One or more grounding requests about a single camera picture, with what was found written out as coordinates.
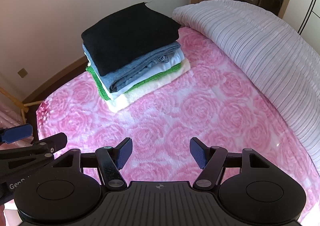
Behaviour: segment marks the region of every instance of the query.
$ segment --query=metal screw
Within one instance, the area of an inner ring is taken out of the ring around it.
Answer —
[[[124,182],[122,180],[113,179],[113,180],[109,181],[108,185],[116,188],[116,187],[123,186]]]
[[[211,182],[209,180],[202,179],[196,181],[196,185],[199,187],[209,187],[211,185]]]

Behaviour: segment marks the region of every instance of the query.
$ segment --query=wooden chair leg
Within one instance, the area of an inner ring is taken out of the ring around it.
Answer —
[[[23,123],[23,124],[26,124],[27,121],[26,121],[26,116],[25,116],[25,114],[24,114],[24,110],[23,110],[23,109],[21,109],[21,116],[22,116],[22,123]]]
[[[23,109],[23,111],[25,113],[28,112],[29,108],[23,106],[23,103],[20,102],[19,100],[17,100],[15,97],[13,97],[11,94],[9,94],[4,88],[0,87],[0,93],[2,93],[4,96],[8,97],[13,103],[14,105],[16,105],[17,107],[19,107],[20,109]]]
[[[33,105],[39,105],[43,102],[43,100],[39,100],[39,101],[35,101],[35,102],[30,102],[30,103],[26,103],[26,104],[23,104],[24,107],[30,107],[30,106],[33,106]]]

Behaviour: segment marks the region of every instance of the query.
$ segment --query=floor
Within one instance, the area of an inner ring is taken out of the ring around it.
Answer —
[[[56,91],[58,88],[63,86],[65,83],[71,81],[73,78],[77,77],[78,75],[85,72],[85,68],[87,66],[87,63],[80,65],[67,75],[65,75],[63,78],[49,86],[46,90],[44,90],[41,94],[36,96],[34,99],[32,99],[30,102],[38,101],[38,100],[44,100],[46,99],[51,93]],[[38,109],[39,105],[31,106],[29,107],[28,113],[26,113],[26,119],[27,123],[30,123],[33,127],[33,136],[34,140],[39,140],[38,137],[38,128],[37,128],[37,119],[36,119],[36,110]]]

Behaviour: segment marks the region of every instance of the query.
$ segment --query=cream folded towel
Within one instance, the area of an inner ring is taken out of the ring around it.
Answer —
[[[110,109],[110,111],[117,113],[121,109],[124,109],[128,107],[131,103],[134,103],[136,100],[141,98],[142,96],[155,91],[156,89],[159,89],[160,87],[172,82],[185,72],[190,70],[190,63],[188,59],[184,59],[181,62],[181,68],[173,73],[169,73],[157,80],[150,81],[148,83],[145,83],[138,88],[125,93],[121,94],[118,98],[115,100],[107,100],[106,103]]]

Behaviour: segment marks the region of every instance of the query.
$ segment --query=pink fabric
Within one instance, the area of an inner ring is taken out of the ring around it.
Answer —
[[[4,205],[0,206],[0,226],[5,226]]]
[[[253,148],[305,189],[300,221],[312,207],[319,209],[319,175],[278,111],[211,40],[185,27],[178,41],[190,71],[116,114],[99,97],[90,74],[83,73],[41,104],[39,137],[68,136],[67,147],[57,156],[71,148],[94,152],[131,137],[133,153],[121,171],[128,183],[193,183],[201,170],[189,152],[191,137],[229,152]],[[92,169],[86,173],[98,179]],[[226,178],[233,174],[229,169]]]
[[[0,101],[0,128],[12,128],[19,125],[22,125],[22,117]],[[0,144],[0,150],[29,147],[32,140],[33,137],[28,137],[11,144],[3,143]]]

